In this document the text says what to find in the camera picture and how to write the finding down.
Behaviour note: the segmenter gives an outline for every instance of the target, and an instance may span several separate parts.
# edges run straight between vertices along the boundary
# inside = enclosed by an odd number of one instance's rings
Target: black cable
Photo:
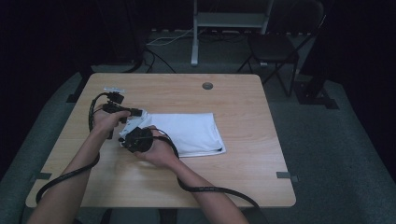
[[[151,64],[148,64],[148,63],[146,62],[146,59],[145,59],[145,65],[148,66],[148,70],[146,71],[146,73],[151,72],[151,70],[152,70],[152,65],[154,65],[154,63],[155,63],[155,55],[154,55],[153,53],[151,53],[151,56],[152,56]]]
[[[100,159],[100,156],[99,156],[99,154],[98,154],[98,155],[96,156],[95,160],[94,160],[91,164],[86,165],[86,166],[84,166],[84,167],[82,167],[82,168],[79,168],[79,169],[77,169],[77,170],[75,170],[75,171],[72,171],[72,172],[70,172],[70,173],[67,173],[67,174],[65,174],[65,175],[61,175],[61,176],[59,176],[59,177],[57,177],[57,178],[51,180],[49,183],[47,183],[46,185],[44,185],[44,186],[38,191],[37,195],[35,196],[35,202],[36,202],[36,203],[39,203],[40,200],[41,200],[41,198],[42,198],[42,196],[43,196],[43,194],[44,194],[48,189],[50,189],[51,187],[53,187],[53,186],[55,186],[55,185],[61,183],[62,181],[66,180],[66,179],[69,179],[69,178],[71,178],[71,177],[73,177],[73,176],[75,176],[75,175],[79,175],[79,174],[81,174],[81,173],[83,173],[83,172],[85,172],[85,171],[87,171],[87,170],[90,170],[93,166],[95,166],[95,165],[99,162],[99,159]]]
[[[151,129],[151,130],[157,130],[157,131],[165,134],[166,137],[152,136],[152,137],[143,137],[143,138],[154,138],[154,139],[158,139],[158,140],[166,142],[173,149],[175,156],[179,159],[177,148],[176,148],[175,144],[173,143],[172,139],[169,137],[169,135],[159,129]],[[243,194],[243,193],[233,190],[233,189],[226,189],[226,188],[221,188],[221,187],[189,187],[186,184],[184,184],[183,181],[181,181],[179,178],[177,178],[177,183],[180,185],[180,187],[182,189],[184,189],[188,192],[221,192],[221,193],[232,194],[234,196],[242,198],[242,199],[246,200],[247,202],[251,203],[254,206],[254,208],[256,208],[259,211],[259,213],[262,215],[262,218],[266,221],[266,223],[268,223],[268,220],[266,219],[264,213],[260,209],[260,206],[253,199],[249,198],[246,194]]]
[[[173,69],[173,67],[171,65],[169,65],[169,63],[167,63],[162,57],[160,57],[160,55],[156,54],[155,52],[153,52],[152,50],[146,48],[146,51],[157,56],[161,61],[163,61],[174,73],[176,73],[175,69]]]
[[[100,93],[100,94],[97,95],[97,96],[92,100],[92,102],[91,102],[90,111],[89,111],[89,115],[88,115],[88,125],[89,125],[90,131],[91,131],[92,128],[93,128],[93,114],[94,114],[95,112],[98,111],[98,110],[93,111],[94,108],[95,108],[96,101],[99,99],[99,97],[101,97],[101,96],[103,96],[103,95],[108,96],[108,93],[106,93],[106,92]],[[73,177],[73,176],[82,174],[82,173],[84,173],[84,172],[90,170],[93,166],[95,166],[95,165],[99,162],[99,160],[100,160],[100,154],[98,153],[98,155],[96,156],[95,160],[94,160],[92,163],[90,163],[90,164],[88,164],[88,165],[86,165],[86,166],[83,166],[83,167],[81,167],[81,168],[79,168],[79,169],[77,169],[77,170],[75,170],[75,171],[72,171],[72,172],[70,172],[70,173],[61,175],[61,176],[59,176],[59,177],[57,177],[57,178],[51,180],[49,183],[47,183],[46,185],[44,185],[44,186],[38,191],[37,195],[35,196],[35,202],[36,202],[36,203],[39,203],[39,202],[41,201],[41,198],[43,197],[43,194],[44,194],[48,189],[50,189],[50,188],[52,188],[53,186],[55,186],[55,185],[61,183],[62,181],[65,181],[66,179],[69,179],[69,178],[71,178],[71,177]]]

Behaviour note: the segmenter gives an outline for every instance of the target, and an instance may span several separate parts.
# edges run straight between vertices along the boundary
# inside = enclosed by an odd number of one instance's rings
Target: person's right hand
[[[155,126],[149,126],[148,128],[151,129],[153,136],[166,137],[166,135],[161,134],[159,131],[157,131],[157,128]],[[168,169],[172,166],[173,163],[178,162],[178,158],[176,157],[171,146],[159,139],[153,140],[152,146],[148,151],[137,151],[134,153],[134,155],[139,159],[151,162],[155,166],[165,167]]]

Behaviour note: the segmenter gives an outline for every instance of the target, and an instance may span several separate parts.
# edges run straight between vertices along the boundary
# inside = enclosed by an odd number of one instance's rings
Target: chair
[[[251,34],[248,37],[247,42],[251,54],[239,67],[238,72],[248,63],[250,73],[253,73],[250,66],[251,58],[259,63],[274,63],[275,70],[262,81],[262,84],[276,75],[285,93],[291,96],[300,58],[298,50],[317,34],[323,19],[323,5],[318,0],[276,1],[265,34]],[[294,47],[290,37],[297,35],[305,35],[305,38],[297,47]],[[293,64],[288,88],[278,73],[286,63]]]

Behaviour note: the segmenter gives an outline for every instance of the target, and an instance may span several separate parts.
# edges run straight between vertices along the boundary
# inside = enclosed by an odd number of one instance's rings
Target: person's left hand
[[[131,112],[124,110],[109,114],[102,109],[102,105],[97,106],[94,111],[93,128],[107,132],[113,131],[113,129],[119,125],[121,118],[131,116]]]

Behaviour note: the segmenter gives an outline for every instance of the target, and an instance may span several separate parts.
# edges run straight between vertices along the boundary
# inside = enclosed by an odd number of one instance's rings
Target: cable connector
[[[118,105],[120,105],[122,103],[123,98],[124,98],[123,95],[121,95],[117,91],[113,91],[113,92],[107,93],[106,95],[107,95],[107,98],[108,98],[109,101],[114,102],[114,103],[116,103]]]

